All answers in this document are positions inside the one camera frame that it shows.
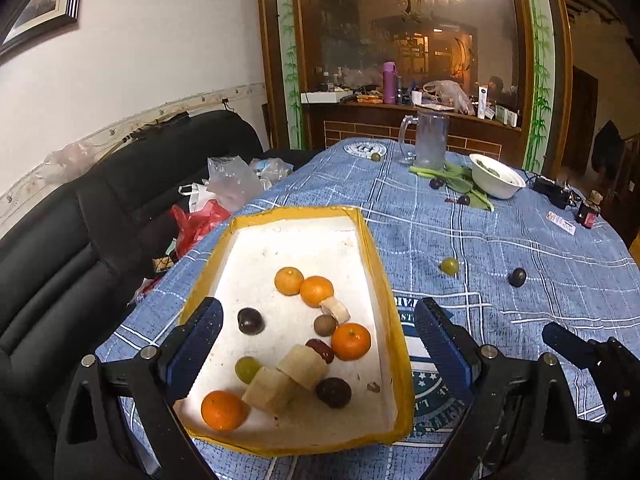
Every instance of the purple bottle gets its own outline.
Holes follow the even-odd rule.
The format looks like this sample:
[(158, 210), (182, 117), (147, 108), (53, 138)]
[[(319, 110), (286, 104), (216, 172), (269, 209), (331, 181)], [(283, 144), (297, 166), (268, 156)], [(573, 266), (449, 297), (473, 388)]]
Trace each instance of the purple bottle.
[(398, 87), (396, 86), (396, 64), (393, 61), (387, 61), (384, 64), (384, 72), (382, 74), (383, 96), (382, 102), (385, 105), (393, 105), (396, 103), (396, 94)]

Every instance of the small brown bottle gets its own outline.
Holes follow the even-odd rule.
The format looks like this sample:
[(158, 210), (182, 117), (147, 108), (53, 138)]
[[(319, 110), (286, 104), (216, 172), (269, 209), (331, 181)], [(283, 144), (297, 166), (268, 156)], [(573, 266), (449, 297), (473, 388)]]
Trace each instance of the small brown bottle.
[(596, 190), (592, 190), (589, 199), (580, 204), (575, 221), (587, 229), (591, 229), (600, 214), (600, 202), (602, 202), (602, 195)]

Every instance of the white cup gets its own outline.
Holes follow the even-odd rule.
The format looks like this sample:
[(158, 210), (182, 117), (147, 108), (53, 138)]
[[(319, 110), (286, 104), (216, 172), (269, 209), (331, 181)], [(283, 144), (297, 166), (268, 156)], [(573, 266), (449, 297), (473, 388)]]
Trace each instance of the white cup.
[(411, 102), (414, 105), (421, 105), (422, 104), (422, 92), (419, 92), (417, 90), (412, 90), (412, 92), (411, 92)]

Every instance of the banana slice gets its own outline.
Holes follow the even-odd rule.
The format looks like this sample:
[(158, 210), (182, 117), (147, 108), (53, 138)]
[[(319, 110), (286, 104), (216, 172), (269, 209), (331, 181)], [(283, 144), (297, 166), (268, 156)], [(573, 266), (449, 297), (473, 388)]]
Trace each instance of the banana slice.
[(326, 300), (322, 300), (320, 302), (320, 307), (322, 308), (322, 313), (333, 316), (338, 325), (342, 325), (351, 319), (351, 314), (349, 314), (347, 308), (333, 296)]
[(318, 352), (302, 345), (295, 345), (276, 368), (307, 390), (313, 390), (329, 371)]
[(249, 384), (242, 400), (252, 408), (278, 416), (287, 407), (297, 388), (288, 375), (276, 368), (263, 366)]

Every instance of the tangerine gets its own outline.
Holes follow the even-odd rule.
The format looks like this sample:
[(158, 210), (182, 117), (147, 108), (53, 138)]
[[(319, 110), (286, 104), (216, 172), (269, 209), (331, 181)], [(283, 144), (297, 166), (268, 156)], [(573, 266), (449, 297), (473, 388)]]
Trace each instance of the tangerine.
[(242, 426), (249, 415), (249, 409), (240, 397), (217, 390), (209, 392), (202, 399), (200, 413), (212, 430), (231, 431)]
[(322, 276), (309, 276), (300, 285), (300, 297), (308, 306), (320, 307), (320, 302), (334, 294), (332, 283)]
[(300, 292), (300, 285), (303, 281), (305, 281), (305, 277), (295, 267), (283, 267), (276, 272), (273, 283), (279, 293), (285, 296), (295, 296)]
[(371, 334), (360, 324), (345, 323), (331, 336), (331, 348), (341, 361), (355, 361), (371, 348)]

